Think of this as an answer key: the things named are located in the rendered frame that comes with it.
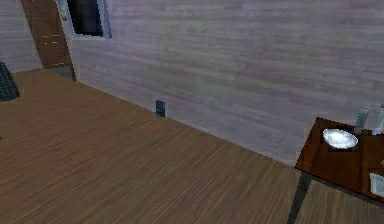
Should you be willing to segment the white round sink basin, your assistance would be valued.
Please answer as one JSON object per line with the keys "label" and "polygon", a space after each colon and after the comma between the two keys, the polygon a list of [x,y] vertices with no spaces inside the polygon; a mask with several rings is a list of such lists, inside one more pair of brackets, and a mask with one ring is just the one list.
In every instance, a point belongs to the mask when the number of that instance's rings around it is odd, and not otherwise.
{"label": "white round sink basin", "polygon": [[351,149],[358,144],[358,138],[341,129],[324,129],[322,137],[325,142],[335,149]]}

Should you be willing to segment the brown wooden sink table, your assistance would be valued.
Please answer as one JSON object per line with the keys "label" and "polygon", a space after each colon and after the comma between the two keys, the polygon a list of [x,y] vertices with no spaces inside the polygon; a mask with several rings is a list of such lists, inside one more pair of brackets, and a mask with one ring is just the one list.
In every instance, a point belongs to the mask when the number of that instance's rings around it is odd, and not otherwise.
{"label": "brown wooden sink table", "polygon": [[312,180],[384,208],[384,198],[370,192],[370,174],[384,176],[384,134],[373,135],[364,129],[358,144],[347,150],[328,145],[324,129],[351,132],[354,127],[317,117],[297,159],[295,169],[301,172],[287,224],[295,224]]}

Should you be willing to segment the brown wooden room door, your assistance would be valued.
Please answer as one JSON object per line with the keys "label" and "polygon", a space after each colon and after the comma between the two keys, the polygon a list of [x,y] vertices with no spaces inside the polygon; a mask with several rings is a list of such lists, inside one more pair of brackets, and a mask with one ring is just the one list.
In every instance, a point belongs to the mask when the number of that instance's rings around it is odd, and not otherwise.
{"label": "brown wooden room door", "polygon": [[20,0],[44,69],[67,66],[77,81],[56,0]]}

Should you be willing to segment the clear glass bottle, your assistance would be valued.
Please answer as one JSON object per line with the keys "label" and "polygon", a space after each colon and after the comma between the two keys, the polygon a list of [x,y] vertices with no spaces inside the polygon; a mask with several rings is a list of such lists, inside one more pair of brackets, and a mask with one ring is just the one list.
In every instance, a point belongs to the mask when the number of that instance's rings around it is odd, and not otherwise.
{"label": "clear glass bottle", "polygon": [[380,111],[377,118],[375,128],[372,130],[373,135],[381,134],[384,130],[384,104],[381,105]]}

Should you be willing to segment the black mesh bin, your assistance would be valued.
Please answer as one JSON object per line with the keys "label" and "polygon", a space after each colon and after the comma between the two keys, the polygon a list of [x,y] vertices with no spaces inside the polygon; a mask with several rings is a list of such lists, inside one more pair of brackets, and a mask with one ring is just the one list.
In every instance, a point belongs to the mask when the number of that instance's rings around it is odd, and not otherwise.
{"label": "black mesh bin", "polygon": [[6,64],[0,61],[0,101],[11,101],[19,96],[20,92],[12,74]]}

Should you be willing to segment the pale square box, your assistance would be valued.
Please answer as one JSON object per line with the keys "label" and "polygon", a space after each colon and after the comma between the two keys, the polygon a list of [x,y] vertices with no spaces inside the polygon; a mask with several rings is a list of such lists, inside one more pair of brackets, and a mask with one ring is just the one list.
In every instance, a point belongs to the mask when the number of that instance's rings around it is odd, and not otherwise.
{"label": "pale square box", "polygon": [[374,195],[384,198],[384,176],[371,173],[369,178],[370,178],[370,192]]}

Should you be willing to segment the dark window with pale frame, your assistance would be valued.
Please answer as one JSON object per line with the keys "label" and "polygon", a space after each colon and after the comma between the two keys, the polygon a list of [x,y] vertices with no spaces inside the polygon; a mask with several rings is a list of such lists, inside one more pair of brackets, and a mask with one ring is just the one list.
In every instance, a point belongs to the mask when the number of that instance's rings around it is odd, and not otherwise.
{"label": "dark window with pale frame", "polygon": [[57,0],[65,30],[81,39],[111,39],[107,0]]}

